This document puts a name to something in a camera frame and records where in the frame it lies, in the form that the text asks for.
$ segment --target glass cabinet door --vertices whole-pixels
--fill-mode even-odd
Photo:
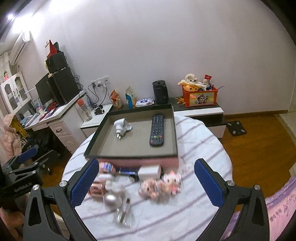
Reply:
[[[11,90],[11,87],[10,87],[10,84],[9,83],[7,83],[4,86],[4,90],[5,90],[6,96],[8,98],[8,101],[9,101],[9,103],[11,105],[11,108],[13,110],[15,110],[18,107],[17,102],[16,102],[16,100],[18,100],[18,99],[15,99],[15,96],[16,96],[15,95],[15,91],[14,90]]]
[[[16,77],[14,79],[15,85],[17,87],[16,92],[19,98],[21,98],[23,101],[28,98],[27,94],[25,94],[24,86],[22,85],[22,81],[20,80],[20,77]]]

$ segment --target blue gripper pad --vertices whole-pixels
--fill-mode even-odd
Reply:
[[[224,203],[223,190],[219,186],[219,184],[215,181],[210,171],[212,172],[212,174],[215,173],[203,159],[196,160],[194,164],[195,175],[200,181],[211,203],[214,206],[221,208]]]
[[[32,147],[31,149],[25,151],[23,154],[20,154],[17,162],[18,163],[24,163],[25,161],[31,159],[32,157],[36,156],[37,149],[35,147]]]
[[[90,164],[88,161],[85,164],[85,166],[86,165],[88,165],[88,167],[85,169],[85,171],[82,173],[82,175],[80,176],[78,181],[74,184],[74,186],[71,189],[70,203],[73,207],[81,205],[90,186],[92,185],[94,179],[96,178],[96,176],[99,172],[98,160],[93,159]]]

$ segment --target white striped tablecloth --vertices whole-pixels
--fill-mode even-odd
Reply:
[[[143,200],[138,195],[139,183],[119,176],[131,196],[134,222],[130,229],[113,223],[113,213],[86,195],[76,207],[82,221],[97,240],[102,241],[195,241],[214,217],[217,207],[212,206],[194,174],[193,164],[203,158],[224,180],[232,180],[232,164],[219,140],[199,120],[175,115],[176,137],[182,175],[181,193],[166,203]],[[69,160],[62,180],[69,180],[86,163],[83,154],[93,135],[87,138]]]

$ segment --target wall outlet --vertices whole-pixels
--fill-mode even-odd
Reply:
[[[109,76],[106,76],[106,77],[100,78],[98,80],[91,81],[91,84],[95,83],[96,86],[98,86],[98,84],[105,85],[108,81],[108,78],[109,78]]]

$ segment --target air conditioner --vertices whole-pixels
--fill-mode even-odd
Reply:
[[[20,56],[22,50],[30,41],[31,41],[30,31],[24,31],[19,35],[9,55],[10,64],[12,65],[16,64],[17,59]]]

